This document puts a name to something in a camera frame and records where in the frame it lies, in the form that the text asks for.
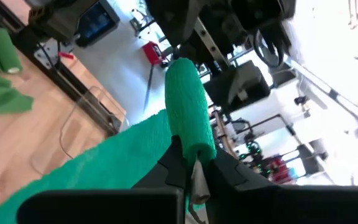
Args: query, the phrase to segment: metal frame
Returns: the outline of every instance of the metal frame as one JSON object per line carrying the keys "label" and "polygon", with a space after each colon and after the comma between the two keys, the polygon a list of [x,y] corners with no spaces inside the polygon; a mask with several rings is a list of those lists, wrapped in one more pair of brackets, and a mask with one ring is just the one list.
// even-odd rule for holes
{"label": "metal frame", "polygon": [[[48,69],[34,57],[34,52],[39,48],[39,39],[1,1],[0,27],[4,27],[9,31],[16,48],[48,76],[70,99],[77,102],[83,95],[89,94],[88,88],[64,64],[58,62],[53,69]],[[91,97],[87,104],[81,105],[81,109],[103,128],[108,135],[111,134],[111,128],[106,127],[105,124],[114,115],[96,97]]]}

